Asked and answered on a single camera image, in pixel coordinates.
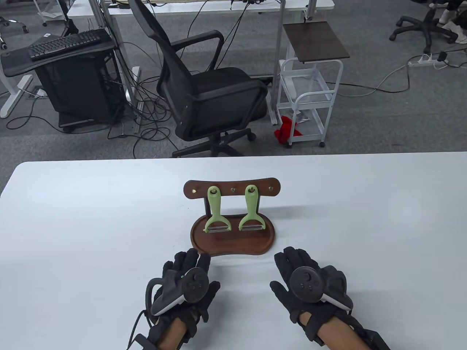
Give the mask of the person's left hand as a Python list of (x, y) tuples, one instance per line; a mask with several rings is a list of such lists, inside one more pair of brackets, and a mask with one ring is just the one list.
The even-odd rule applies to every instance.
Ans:
[(174, 260), (163, 266), (162, 277), (156, 279), (160, 288), (147, 305), (150, 315), (208, 322), (208, 309), (221, 287), (219, 281), (208, 278), (210, 263), (210, 255), (194, 248), (176, 253)]

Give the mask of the person's right hand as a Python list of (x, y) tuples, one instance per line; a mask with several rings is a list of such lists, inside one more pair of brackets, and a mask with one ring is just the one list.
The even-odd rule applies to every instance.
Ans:
[(304, 313), (311, 314), (317, 327), (333, 317), (348, 320), (353, 303), (342, 271), (330, 265), (320, 267), (305, 250), (293, 247), (275, 254), (274, 260), (285, 285), (272, 281), (270, 288), (293, 323)]

